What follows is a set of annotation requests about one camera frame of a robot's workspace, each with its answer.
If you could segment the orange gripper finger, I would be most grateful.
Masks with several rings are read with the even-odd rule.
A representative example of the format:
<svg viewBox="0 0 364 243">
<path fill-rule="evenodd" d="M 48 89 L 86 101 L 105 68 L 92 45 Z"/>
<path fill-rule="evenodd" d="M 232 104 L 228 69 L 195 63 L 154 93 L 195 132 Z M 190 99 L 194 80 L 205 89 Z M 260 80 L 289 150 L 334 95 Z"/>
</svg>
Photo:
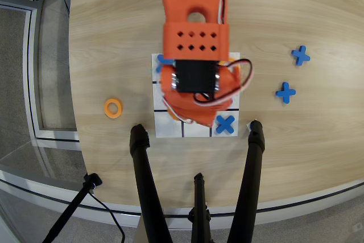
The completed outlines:
<svg viewBox="0 0 364 243">
<path fill-rule="evenodd" d="M 206 127 L 212 127 L 216 117 L 216 110 L 210 107 L 202 107 L 194 113 L 194 121 Z"/>
<path fill-rule="evenodd" d="M 170 106 L 170 111 L 175 116 L 175 118 L 187 124 L 196 123 L 195 119 L 196 110 L 197 106 L 195 104 L 193 105 L 190 104 L 187 106 L 176 106 L 176 105 Z"/>
</svg>

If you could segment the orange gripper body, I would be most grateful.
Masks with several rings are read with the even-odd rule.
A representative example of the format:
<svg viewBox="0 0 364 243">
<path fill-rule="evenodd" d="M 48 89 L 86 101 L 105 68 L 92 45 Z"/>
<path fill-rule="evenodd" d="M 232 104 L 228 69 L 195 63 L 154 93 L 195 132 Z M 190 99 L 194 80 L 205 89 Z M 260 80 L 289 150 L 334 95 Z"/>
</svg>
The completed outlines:
<svg viewBox="0 0 364 243">
<path fill-rule="evenodd" d="M 165 65 L 160 73 L 163 103 L 169 110 L 190 104 L 216 112 L 228 109 L 242 90 L 241 62 L 177 60 Z"/>
</svg>

